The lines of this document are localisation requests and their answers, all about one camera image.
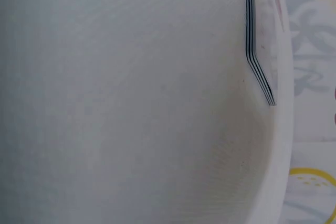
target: black striped ribbon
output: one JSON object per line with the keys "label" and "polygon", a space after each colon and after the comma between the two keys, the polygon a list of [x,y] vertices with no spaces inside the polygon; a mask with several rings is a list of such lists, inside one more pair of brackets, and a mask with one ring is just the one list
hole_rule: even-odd
{"label": "black striped ribbon", "polygon": [[246,0],[246,58],[270,106],[275,106],[272,89],[256,57],[255,0]]}

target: white plastic basin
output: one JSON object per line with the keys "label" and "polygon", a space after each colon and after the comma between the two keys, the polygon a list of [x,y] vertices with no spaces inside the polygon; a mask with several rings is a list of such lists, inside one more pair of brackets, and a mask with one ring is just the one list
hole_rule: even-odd
{"label": "white plastic basin", "polygon": [[245,0],[0,4],[0,223],[276,223],[291,52],[271,108]]}

